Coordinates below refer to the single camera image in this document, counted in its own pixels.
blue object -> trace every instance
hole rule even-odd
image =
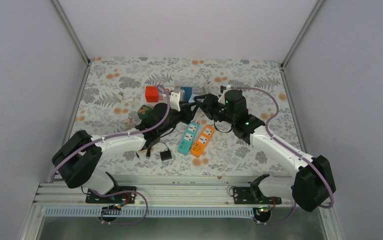
[[[188,100],[188,103],[191,104],[191,103],[194,103],[195,102],[195,97],[198,96],[197,94],[192,94],[190,96],[190,100]]]
[[[190,122],[182,136],[181,142],[178,145],[178,152],[183,155],[189,154],[189,150],[192,147],[193,140],[199,130],[199,124]]]
[[[179,89],[184,90],[184,101],[189,101],[192,96],[192,87],[191,86],[181,86]]]

red cube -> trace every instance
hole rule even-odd
[[[148,103],[159,102],[159,92],[156,86],[146,86],[144,96],[146,97],[146,102]]]

table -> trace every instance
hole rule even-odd
[[[133,128],[140,123],[137,111],[147,85],[193,87],[193,93],[218,94],[221,85],[257,87],[271,93],[280,107],[279,115],[270,128],[281,138],[300,148],[288,97],[283,85],[280,64],[265,60],[97,57],[90,72],[75,117],[72,133],[86,130],[91,135],[107,135]],[[271,99],[258,91],[244,91],[249,113],[266,121],[275,113]],[[199,110],[196,120],[203,126],[213,125]],[[237,139],[232,132],[216,132],[197,158],[177,152],[186,124],[177,125],[174,132],[161,139],[172,152],[172,159],[161,161],[159,152],[164,144],[156,144],[151,157],[139,151],[123,152],[102,159],[98,168],[112,175],[145,176],[289,176],[286,169],[263,151]],[[217,123],[221,131],[230,129]]]

gray wall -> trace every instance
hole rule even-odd
[[[286,67],[308,151],[331,163],[347,239],[383,239],[383,1],[327,0]]]
[[[48,0],[0,0],[0,239],[51,171],[85,66]]]

electrical socket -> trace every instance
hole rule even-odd
[[[193,134],[187,132],[184,135],[184,139],[187,140],[187,141],[191,141],[193,139]]]
[[[212,134],[212,130],[209,129],[209,128],[206,128],[205,131],[204,131],[204,134],[210,136]]]
[[[199,142],[200,142],[201,144],[205,144],[207,141],[208,141],[208,138],[206,138],[206,137],[204,137],[204,136],[200,136],[200,137],[199,137]]]
[[[189,130],[190,132],[194,133],[194,132],[196,132],[197,128],[198,127],[196,125],[189,125],[187,130]]]

